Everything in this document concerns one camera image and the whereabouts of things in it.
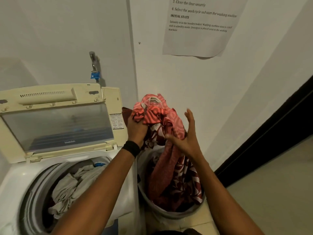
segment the hand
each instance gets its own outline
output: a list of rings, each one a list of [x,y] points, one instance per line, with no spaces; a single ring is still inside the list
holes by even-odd
[[[135,142],[141,148],[143,146],[143,139],[145,138],[147,131],[148,126],[143,124],[143,120],[137,123],[131,117],[128,118],[128,141]]]
[[[165,138],[171,141],[174,145],[176,145],[192,161],[196,161],[199,158],[202,158],[203,155],[196,136],[194,115],[191,110],[187,109],[187,112],[185,112],[185,116],[187,117],[189,122],[187,137],[184,140],[180,140],[173,135],[166,134]]]

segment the person's right arm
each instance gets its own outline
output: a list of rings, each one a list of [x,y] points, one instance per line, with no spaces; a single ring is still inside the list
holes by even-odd
[[[196,168],[218,231],[222,235],[264,235],[218,180],[204,158],[196,137],[194,116],[189,109],[185,116],[189,122],[187,137],[179,140],[172,135],[166,135],[166,138],[178,146]]]

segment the instruction label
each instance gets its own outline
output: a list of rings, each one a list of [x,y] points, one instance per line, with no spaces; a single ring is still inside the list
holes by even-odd
[[[223,51],[248,0],[170,0],[163,54],[214,57]]]
[[[122,113],[110,114],[110,117],[111,117],[113,129],[123,129],[124,128],[124,120],[123,120]]]

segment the red cloth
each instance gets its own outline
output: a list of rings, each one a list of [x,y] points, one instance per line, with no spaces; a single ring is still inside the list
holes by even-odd
[[[148,94],[137,102],[132,118],[149,125],[147,147],[156,142],[164,145],[164,135],[172,134],[183,140],[185,128],[174,109],[170,109],[165,99],[158,94]],[[176,211],[183,202],[200,204],[202,193],[197,171],[187,157],[170,141],[166,141],[164,152],[160,155],[149,176],[148,198],[167,211]]]

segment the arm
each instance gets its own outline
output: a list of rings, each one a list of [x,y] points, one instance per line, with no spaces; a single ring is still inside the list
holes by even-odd
[[[166,135],[166,138],[178,146],[196,168],[218,231],[223,235],[264,235],[229,194],[205,160],[196,137],[194,116],[189,109],[185,116],[189,122],[187,137],[179,140],[172,135]]]
[[[128,119],[128,140],[141,147],[147,126]],[[99,235],[114,209],[120,189],[134,156],[121,149],[96,181],[71,206],[57,223],[52,235]]]

